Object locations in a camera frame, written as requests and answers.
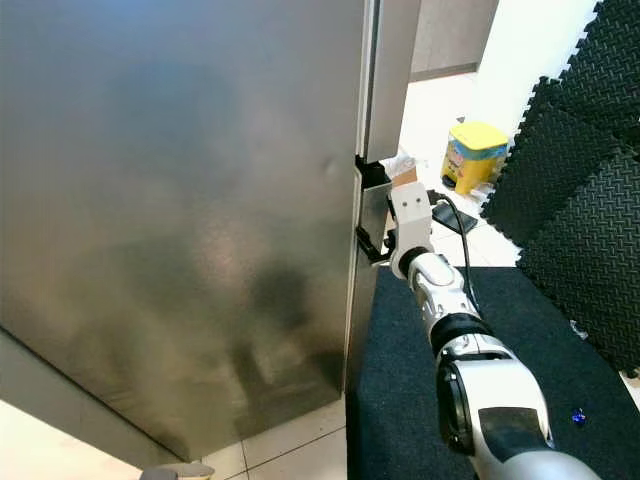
dark blue carpet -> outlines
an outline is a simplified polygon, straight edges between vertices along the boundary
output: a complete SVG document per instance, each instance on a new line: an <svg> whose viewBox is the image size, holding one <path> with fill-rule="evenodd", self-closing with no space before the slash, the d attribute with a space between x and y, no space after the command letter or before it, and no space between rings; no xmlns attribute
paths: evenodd
<svg viewBox="0 0 640 480"><path fill-rule="evenodd" d="M473 268L485 319L533 371L559 449L603 479L638 479L640 414L616 372L516 268ZM347 398L349 478L469 479L440 440L434 361L405 282L381 269L360 385ZM571 422L573 408L586 426Z"/></svg>

tile floor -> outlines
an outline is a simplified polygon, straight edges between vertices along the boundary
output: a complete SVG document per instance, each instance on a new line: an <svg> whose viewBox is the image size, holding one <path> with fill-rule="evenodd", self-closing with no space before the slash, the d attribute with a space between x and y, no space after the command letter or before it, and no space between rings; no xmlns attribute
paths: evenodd
<svg viewBox="0 0 640 480"><path fill-rule="evenodd" d="M207 455L212 480L346 480L344 399Z"/></svg>
<svg viewBox="0 0 640 480"><path fill-rule="evenodd" d="M438 173L448 129L458 117L466 114L474 82L475 74L466 74L409 86L400 142L404 150L416 158L418 179L427 188L447 191ZM478 217L481 200L448 193L460 210ZM475 266L513 266L519 255L518 248L482 219L468 240L471 264ZM434 224L432 241L436 250L447 255L453 264L463 264L460 239L455 233ZM640 408L640 380L625 381L625 385ZM33 466L33 460L38 459L42 467L40 476L53 480L134 479L139 475L137 469L2 402L0 423L0 430L5 432L9 431L8 425L13 431L24 428L30 432L23 436L22 442L2 438L0 464L5 466L5 461L11 461L16 468L20 462ZM340 400L207 455L202 461L216 469L213 480L346 480L345 423L344 401ZM30 438L39 438L44 444L40 445L42 441L34 444Z"/></svg>

refrigerator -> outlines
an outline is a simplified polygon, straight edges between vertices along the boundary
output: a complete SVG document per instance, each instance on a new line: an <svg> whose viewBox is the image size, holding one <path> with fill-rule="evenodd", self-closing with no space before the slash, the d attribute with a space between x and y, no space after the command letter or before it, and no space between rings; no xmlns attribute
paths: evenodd
<svg viewBox="0 0 640 480"><path fill-rule="evenodd" d="M419 0L4 0L0 397L138 466L357 383Z"/></svg>

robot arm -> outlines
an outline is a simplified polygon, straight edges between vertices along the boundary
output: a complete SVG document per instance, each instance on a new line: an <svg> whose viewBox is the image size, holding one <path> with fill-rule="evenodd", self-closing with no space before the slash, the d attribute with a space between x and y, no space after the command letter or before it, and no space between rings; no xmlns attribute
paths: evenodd
<svg viewBox="0 0 640 480"><path fill-rule="evenodd" d="M408 282L436 357L440 430L471 460L480 480L599 477L554 450L535 377L493 336L464 290L464 279L429 241L431 208L417 182L391 191L396 223L391 270Z"/></svg>

blue bead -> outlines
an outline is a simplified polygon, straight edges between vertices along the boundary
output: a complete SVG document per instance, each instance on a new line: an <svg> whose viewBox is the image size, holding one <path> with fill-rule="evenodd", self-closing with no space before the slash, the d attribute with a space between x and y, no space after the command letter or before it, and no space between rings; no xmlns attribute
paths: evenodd
<svg viewBox="0 0 640 480"><path fill-rule="evenodd" d="M571 413L571 420L577 426L581 427L585 423L587 423L587 416L584 414L581 408L574 408L573 412Z"/></svg>

